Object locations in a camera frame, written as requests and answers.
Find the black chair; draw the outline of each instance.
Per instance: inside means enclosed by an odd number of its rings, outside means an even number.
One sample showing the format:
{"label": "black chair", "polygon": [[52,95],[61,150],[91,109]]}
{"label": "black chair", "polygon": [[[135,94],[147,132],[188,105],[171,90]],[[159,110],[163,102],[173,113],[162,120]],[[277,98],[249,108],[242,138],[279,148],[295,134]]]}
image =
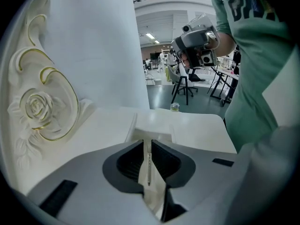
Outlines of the black chair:
{"label": "black chair", "polygon": [[193,97],[194,95],[193,95],[193,92],[191,91],[191,89],[196,89],[196,92],[198,92],[198,89],[194,88],[194,84],[191,81],[188,82],[188,78],[186,76],[180,76],[180,75],[176,74],[173,71],[173,69],[170,67],[170,65],[167,65],[167,67],[168,67],[168,70],[169,70],[170,79],[174,83],[172,95],[174,93],[175,87],[177,86],[175,95],[173,96],[173,99],[172,99],[171,103],[174,102],[177,93],[179,94],[179,91],[183,90],[183,94],[187,96],[187,105],[188,105],[188,91],[191,93],[191,95]]}

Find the camera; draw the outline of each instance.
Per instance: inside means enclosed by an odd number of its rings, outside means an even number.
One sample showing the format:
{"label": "camera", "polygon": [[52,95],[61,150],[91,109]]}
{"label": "camera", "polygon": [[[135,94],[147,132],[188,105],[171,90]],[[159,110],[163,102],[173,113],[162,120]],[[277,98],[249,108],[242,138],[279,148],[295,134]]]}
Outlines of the camera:
{"label": "camera", "polygon": [[[176,55],[181,58],[181,55],[185,53],[190,68],[216,66],[218,60],[215,49],[220,39],[209,18],[203,14],[183,26],[182,30],[183,34],[172,41]],[[210,34],[216,37],[217,46],[208,49]]]}

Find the gold trim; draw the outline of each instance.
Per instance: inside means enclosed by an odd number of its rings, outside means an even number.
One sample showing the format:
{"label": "gold trim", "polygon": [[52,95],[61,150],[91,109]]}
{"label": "gold trim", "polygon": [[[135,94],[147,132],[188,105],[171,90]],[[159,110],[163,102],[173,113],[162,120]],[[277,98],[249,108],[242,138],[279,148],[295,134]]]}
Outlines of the gold trim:
{"label": "gold trim", "polygon": [[30,88],[30,89],[28,89],[26,92],[24,92],[24,94],[22,95],[22,97],[21,97],[21,99],[20,99],[19,108],[21,108],[21,101],[22,101],[22,99],[24,98],[25,94],[26,94],[28,91],[33,90],[33,89],[35,89],[35,88]]}
{"label": "gold trim", "polygon": [[51,74],[51,73],[54,73],[54,72],[57,72],[57,73],[61,74],[61,75],[66,79],[66,81],[69,83],[69,85],[70,85],[72,91],[74,92],[74,95],[75,95],[75,98],[76,98],[76,101],[77,101],[77,115],[76,115],[76,119],[75,119],[75,121],[74,121],[72,127],[66,132],[66,134],[64,134],[64,135],[61,136],[61,137],[58,137],[58,138],[55,138],[55,139],[50,139],[50,138],[47,138],[47,137],[43,136],[41,133],[39,133],[44,139],[46,139],[46,140],[48,140],[48,141],[57,141],[57,140],[59,140],[59,139],[65,137],[66,135],[68,135],[68,133],[69,133],[69,132],[72,130],[72,128],[75,126],[75,123],[77,122],[78,114],[79,114],[79,103],[78,103],[77,95],[76,95],[76,93],[75,93],[75,91],[74,91],[72,85],[71,85],[70,82],[68,81],[68,79],[67,79],[60,71],[58,71],[58,70],[53,70],[53,71],[51,71],[51,72],[47,75],[46,80],[45,80],[45,83],[48,81],[48,77],[50,76],[50,74]]}
{"label": "gold trim", "polygon": [[41,121],[43,121],[45,119],[45,117],[47,116],[48,112],[45,113],[44,117],[41,119]]}
{"label": "gold trim", "polygon": [[39,74],[39,79],[41,80],[42,84],[45,84],[46,80],[43,81],[43,73],[46,71],[46,70],[49,70],[49,69],[52,69],[52,70],[57,70],[56,68],[54,67],[45,67],[42,69],[42,71],[40,72]]}
{"label": "gold trim", "polygon": [[31,9],[31,6],[32,6],[32,3],[34,2],[35,0],[32,0],[31,1],[31,3],[30,3],[30,5],[29,5],[29,9],[28,9],[28,11],[30,11],[30,9]]}
{"label": "gold trim", "polygon": [[32,98],[32,97],[38,97],[38,98],[40,98],[42,100],[41,103],[43,104],[44,107],[46,107],[47,101],[45,101],[45,99],[41,95],[39,95],[39,94],[33,94],[33,95],[30,95],[29,97],[30,98]]}
{"label": "gold trim", "polygon": [[33,117],[29,116],[28,112],[27,112],[27,109],[25,108],[25,112],[26,112],[26,115],[30,118],[30,119],[33,119]]}
{"label": "gold trim", "polygon": [[44,124],[43,126],[41,126],[41,127],[32,127],[31,129],[32,129],[32,130],[36,130],[36,131],[42,130],[42,129],[44,129],[45,127],[47,127],[50,123],[51,123],[51,121],[45,123],[45,124]]}
{"label": "gold trim", "polygon": [[41,51],[41,50],[39,50],[39,49],[37,49],[37,48],[31,48],[31,49],[26,50],[26,51],[21,55],[21,57],[20,57],[20,60],[19,60],[19,70],[20,70],[20,71],[23,70],[23,68],[21,67],[21,60],[22,60],[23,56],[24,56],[25,54],[31,52],[31,51],[35,51],[35,52],[41,53],[41,54],[43,54],[46,58],[48,58],[51,62],[53,62],[53,61],[47,56],[47,54],[44,53],[43,51]]}
{"label": "gold trim", "polygon": [[39,15],[35,16],[35,17],[31,20],[31,22],[29,23],[29,25],[28,25],[27,35],[28,35],[28,38],[29,38],[30,42],[31,42],[32,45],[34,45],[34,46],[36,46],[36,44],[32,41],[32,39],[31,39],[31,37],[30,37],[30,35],[29,35],[29,30],[30,30],[30,25],[31,25],[32,21],[35,20],[37,17],[40,17],[40,16],[44,18],[44,21],[46,21],[46,15],[44,15],[44,14],[39,14]]}
{"label": "gold trim", "polygon": [[38,116],[42,113],[43,108],[41,108],[41,110],[39,110],[39,112],[37,114],[34,114],[34,116]]}
{"label": "gold trim", "polygon": [[30,106],[32,106],[32,105],[35,104],[35,103],[38,103],[38,100],[37,100],[37,99],[32,100],[32,101],[30,102]]}
{"label": "gold trim", "polygon": [[38,102],[34,102],[33,105],[35,105],[35,104],[36,104],[36,105],[38,106],[38,108],[39,108],[39,103],[38,103]]}

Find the white wall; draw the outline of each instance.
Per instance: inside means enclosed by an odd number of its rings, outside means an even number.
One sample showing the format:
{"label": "white wall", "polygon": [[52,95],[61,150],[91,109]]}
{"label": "white wall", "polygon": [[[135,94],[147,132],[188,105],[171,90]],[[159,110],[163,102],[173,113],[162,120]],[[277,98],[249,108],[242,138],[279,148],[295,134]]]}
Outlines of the white wall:
{"label": "white wall", "polygon": [[132,0],[51,0],[45,51],[78,98],[149,109]]}

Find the person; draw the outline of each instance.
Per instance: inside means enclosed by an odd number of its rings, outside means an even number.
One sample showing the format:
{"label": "person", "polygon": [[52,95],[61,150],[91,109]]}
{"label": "person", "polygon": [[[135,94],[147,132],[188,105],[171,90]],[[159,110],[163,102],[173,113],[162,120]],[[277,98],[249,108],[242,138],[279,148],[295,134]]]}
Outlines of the person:
{"label": "person", "polygon": [[[263,92],[291,55],[294,42],[288,27],[267,0],[211,0],[216,11],[220,45],[218,57],[240,47],[240,78],[225,113],[227,132],[239,152],[277,128]],[[209,48],[217,42],[210,39]],[[186,55],[182,61],[188,63]]]}
{"label": "person", "polygon": [[164,71],[164,66],[165,66],[165,55],[163,52],[161,52],[161,54],[159,55],[159,65],[158,65],[158,69],[157,71],[160,72],[160,70],[162,69]]}
{"label": "person", "polygon": [[175,59],[174,51],[173,51],[173,49],[171,49],[167,55],[167,61],[170,65],[170,67],[174,67],[174,65],[175,65],[174,59]]}
{"label": "person", "polygon": [[146,61],[145,61],[145,62],[146,62],[146,68],[147,68],[147,69],[150,69],[150,65],[149,65],[150,61],[148,60],[148,58],[146,58]]}

